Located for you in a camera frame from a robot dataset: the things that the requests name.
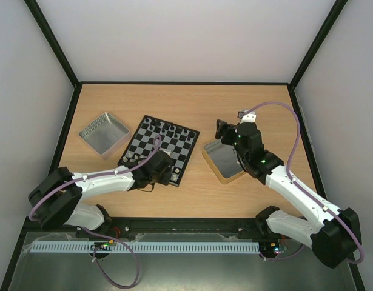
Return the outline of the gold rimmed metal tin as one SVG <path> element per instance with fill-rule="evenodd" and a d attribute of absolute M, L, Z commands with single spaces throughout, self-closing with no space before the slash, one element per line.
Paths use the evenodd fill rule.
<path fill-rule="evenodd" d="M 222 144 L 218 139 L 207 143 L 202 149 L 202 155 L 222 184 L 228 184 L 245 174 L 235 149 L 231 145 Z"/>

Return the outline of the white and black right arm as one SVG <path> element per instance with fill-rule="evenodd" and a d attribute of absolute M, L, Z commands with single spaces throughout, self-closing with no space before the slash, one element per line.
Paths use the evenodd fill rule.
<path fill-rule="evenodd" d="M 268 238 L 288 236 L 309 247 L 329 268 L 362 251 L 360 222 L 351 208 L 341 209 L 294 177 L 278 156 L 266 150 L 254 122 L 237 125 L 216 122 L 216 139 L 234 148 L 243 170 L 289 201 L 301 214 L 297 218 L 270 206 L 257 215 L 257 232 Z"/>

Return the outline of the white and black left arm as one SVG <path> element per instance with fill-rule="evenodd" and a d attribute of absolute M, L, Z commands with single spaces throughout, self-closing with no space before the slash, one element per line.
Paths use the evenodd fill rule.
<path fill-rule="evenodd" d="M 39 222 L 43 230 L 63 225 L 96 230 L 106 221 L 102 206 L 83 201 L 110 192 L 128 192 L 155 184 L 168 185 L 172 158 L 164 151 L 128 162 L 112 170 L 72 173 L 67 167 L 54 170 L 28 196 L 32 209 L 29 220 Z"/>

